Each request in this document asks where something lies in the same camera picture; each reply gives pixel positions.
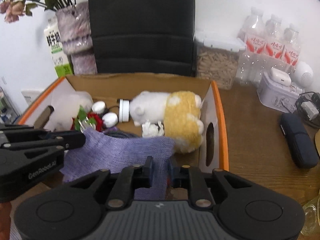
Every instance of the pink flower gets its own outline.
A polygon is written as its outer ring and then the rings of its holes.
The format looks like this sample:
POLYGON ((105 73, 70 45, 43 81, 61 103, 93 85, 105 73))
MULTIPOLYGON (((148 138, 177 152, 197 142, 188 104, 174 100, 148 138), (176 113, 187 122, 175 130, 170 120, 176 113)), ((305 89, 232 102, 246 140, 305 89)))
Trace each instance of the pink flower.
POLYGON ((5 0, 4 2, 0 3, 0 14, 4 14, 9 7, 11 1, 5 0))
POLYGON ((17 2, 14 5, 9 5, 6 10, 5 22, 13 23, 19 20, 19 16, 23 16, 25 4, 23 2, 17 2))

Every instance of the white power outlet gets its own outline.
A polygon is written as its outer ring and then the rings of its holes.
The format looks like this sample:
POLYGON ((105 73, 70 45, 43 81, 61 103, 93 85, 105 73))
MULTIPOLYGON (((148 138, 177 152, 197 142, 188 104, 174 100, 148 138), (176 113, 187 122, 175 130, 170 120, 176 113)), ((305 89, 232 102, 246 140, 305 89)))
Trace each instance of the white power outlet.
POLYGON ((21 90, 24 99, 26 100, 27 104, 30 106, 33 101, 37 99, 39 95, 41 95, 41 90, 21 90))

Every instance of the chair backrest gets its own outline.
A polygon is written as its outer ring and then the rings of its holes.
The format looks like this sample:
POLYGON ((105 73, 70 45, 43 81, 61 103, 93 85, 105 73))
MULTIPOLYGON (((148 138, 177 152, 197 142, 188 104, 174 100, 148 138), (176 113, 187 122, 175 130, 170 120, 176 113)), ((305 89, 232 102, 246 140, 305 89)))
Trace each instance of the chair backrest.
POLYGON ((192 75, 195 0, 89 0, 99 73, 192 75))

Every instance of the table surface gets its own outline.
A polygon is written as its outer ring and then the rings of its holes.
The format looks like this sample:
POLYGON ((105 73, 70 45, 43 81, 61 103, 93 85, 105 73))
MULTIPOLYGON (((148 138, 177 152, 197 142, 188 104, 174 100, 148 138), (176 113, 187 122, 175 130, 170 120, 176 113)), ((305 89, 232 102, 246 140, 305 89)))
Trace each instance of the table surface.
MULTIPOLYGON (((229 170, 304 205, 318 195, 320 165, 304 170, 295 166, 288 145, 279 128, 280 111, 259 101, 253 86, 234 84, 231 90, 220 90, 225 114, 229 170)), ((314 140, 315 129, 306 129, 314 140)), ((320 239, 320 235, 299 240, 320 239)))

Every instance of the glass cup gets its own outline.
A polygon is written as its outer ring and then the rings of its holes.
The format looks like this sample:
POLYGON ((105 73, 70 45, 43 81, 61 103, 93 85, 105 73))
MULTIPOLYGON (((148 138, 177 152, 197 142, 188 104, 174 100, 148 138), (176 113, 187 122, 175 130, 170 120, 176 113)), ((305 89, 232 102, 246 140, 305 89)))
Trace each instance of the glass cup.
POLYGON ((310 200, 302 208, 306 216, 304 226, 301 233, 304 236, 310 236, 311 234, 320 233, 320 195, 310 200))

